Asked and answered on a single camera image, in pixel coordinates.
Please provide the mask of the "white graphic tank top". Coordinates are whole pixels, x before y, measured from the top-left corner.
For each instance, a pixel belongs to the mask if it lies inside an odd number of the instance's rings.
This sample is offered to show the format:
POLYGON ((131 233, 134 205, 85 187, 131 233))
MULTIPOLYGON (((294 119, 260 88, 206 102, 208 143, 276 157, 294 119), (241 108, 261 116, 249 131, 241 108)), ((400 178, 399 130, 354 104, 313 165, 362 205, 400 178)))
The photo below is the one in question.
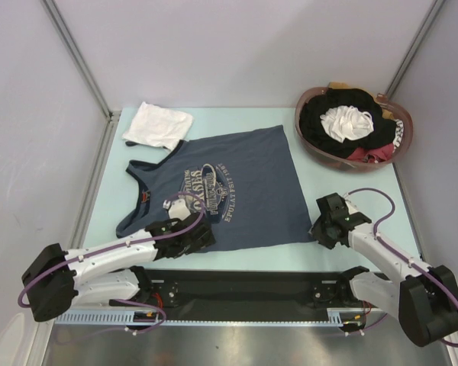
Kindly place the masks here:
POLYGON ((122 138, 129 143, 173 151, 194 121, 191 114, 142 102, 122 138))

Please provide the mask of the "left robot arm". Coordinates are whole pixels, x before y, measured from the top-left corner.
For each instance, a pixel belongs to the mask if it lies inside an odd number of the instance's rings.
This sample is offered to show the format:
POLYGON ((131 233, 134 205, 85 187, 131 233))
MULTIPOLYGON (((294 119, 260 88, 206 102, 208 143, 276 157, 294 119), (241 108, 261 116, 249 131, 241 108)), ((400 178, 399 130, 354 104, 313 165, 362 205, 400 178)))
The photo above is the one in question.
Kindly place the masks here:
POLYGON ((76 304, 143 305, 153 285, 141 266, 179 258, 214 245, 208 202, 180 191, 163 203, 169 218, 94 248, 65 250, 54 243, 41 250, 21 276, 18 306, 36 322, 57 318, 76 304))

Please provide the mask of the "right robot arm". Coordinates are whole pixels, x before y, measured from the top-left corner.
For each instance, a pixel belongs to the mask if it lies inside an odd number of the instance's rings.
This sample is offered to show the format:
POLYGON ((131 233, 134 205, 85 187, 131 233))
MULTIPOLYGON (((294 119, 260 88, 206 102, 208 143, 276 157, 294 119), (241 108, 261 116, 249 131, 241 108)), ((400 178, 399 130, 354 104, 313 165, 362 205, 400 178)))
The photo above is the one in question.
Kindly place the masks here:
POLYGON ((363 266, 340 274, 337 298, 346 306, 370 303, 398 321, 416 346, 440 341, 458 348, 458 285, 446 266, 433 267, 397 246, 379 226, 390 216, 372 221, 350 201, 329 194, 316 200, 320 216, 310 234, 320 245, 346 246, 366 257, 384 275, 363 266))

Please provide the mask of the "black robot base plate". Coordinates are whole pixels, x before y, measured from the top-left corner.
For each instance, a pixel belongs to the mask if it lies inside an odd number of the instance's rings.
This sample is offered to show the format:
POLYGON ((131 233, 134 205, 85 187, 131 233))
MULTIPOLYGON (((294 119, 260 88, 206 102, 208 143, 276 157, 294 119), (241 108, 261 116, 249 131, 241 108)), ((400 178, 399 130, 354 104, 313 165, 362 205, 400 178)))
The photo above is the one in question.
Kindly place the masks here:
POLYGON ((355 309, 365 318, 372 305, 352 298, 339 272, 270 272, 133 269, 139 291, 127 297, 131 304, 158 306, 164 312, 268 316, 272 310, 292 315, 320 309, 355 309))

